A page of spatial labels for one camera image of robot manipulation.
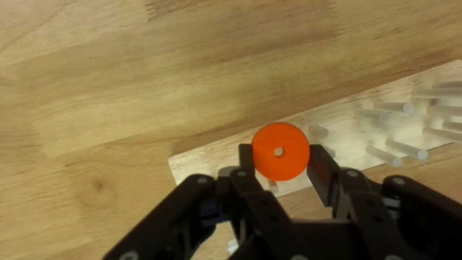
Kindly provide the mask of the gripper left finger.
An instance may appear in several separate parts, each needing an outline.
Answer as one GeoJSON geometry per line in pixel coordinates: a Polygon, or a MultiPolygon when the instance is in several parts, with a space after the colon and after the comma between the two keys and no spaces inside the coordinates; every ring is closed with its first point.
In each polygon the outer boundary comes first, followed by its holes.
{"type": "Polygon", "coordinates": [[[232,225],[239,249],[229,260],[297,260],[302,237],[255,176],[253,147],[214,179],[194,174],[120,240],[103,260],[191,260],[219,223],[232,225]]]}

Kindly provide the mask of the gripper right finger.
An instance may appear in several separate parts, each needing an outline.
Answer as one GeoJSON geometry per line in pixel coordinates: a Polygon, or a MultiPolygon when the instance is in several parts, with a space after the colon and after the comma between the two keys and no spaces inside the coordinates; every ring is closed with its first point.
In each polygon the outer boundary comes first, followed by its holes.
{"type": "Polygon", "coordinates": [[[462,260],[462,204],[415,181],[382,183],[310,145],[307,176],[332,220],[307,224],[310,260],[462,260]]]}

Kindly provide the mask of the orange disk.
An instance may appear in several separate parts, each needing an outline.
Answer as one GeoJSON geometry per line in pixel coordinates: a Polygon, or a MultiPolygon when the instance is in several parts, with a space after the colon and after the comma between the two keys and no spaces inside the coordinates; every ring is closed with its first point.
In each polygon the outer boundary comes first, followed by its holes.
{"type": "Polygon", "coordinates": [[[310,143],[304,132],[290,123],[261,127],[251,145],[256,171],[274,182],[297,178],[309,164],[310,143]]]}

